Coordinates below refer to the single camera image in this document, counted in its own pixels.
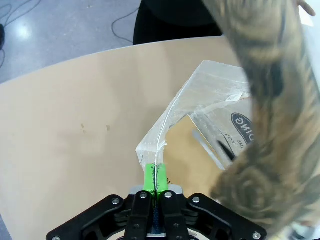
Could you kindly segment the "tattooed left hand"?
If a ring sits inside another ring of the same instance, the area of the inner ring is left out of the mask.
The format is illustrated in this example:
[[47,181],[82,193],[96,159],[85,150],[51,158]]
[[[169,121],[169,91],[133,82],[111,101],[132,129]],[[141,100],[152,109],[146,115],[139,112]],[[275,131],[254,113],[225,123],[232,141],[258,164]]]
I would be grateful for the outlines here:
[[315,227],[320,223],[320,142],[295,154],[275,159],[252,143],[219,176],[210,196],[269,236],[293,223]]

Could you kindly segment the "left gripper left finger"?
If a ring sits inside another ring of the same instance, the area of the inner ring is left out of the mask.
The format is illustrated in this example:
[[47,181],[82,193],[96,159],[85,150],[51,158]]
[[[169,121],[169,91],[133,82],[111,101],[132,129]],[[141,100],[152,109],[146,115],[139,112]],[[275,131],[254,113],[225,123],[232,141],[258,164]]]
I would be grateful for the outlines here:
[[126,197],[112,194],[50,231],[48,240],[145,240],[152,230],[155,165],[147,164],[144,184]]

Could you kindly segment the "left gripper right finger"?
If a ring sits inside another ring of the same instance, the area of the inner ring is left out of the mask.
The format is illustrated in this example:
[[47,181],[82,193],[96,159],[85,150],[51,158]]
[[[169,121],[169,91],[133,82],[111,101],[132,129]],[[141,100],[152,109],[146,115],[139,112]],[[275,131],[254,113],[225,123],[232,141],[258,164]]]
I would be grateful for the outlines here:
[[267,231],[202,193],[185,197],[156,166],[156,231],[167,240],[265,240]]

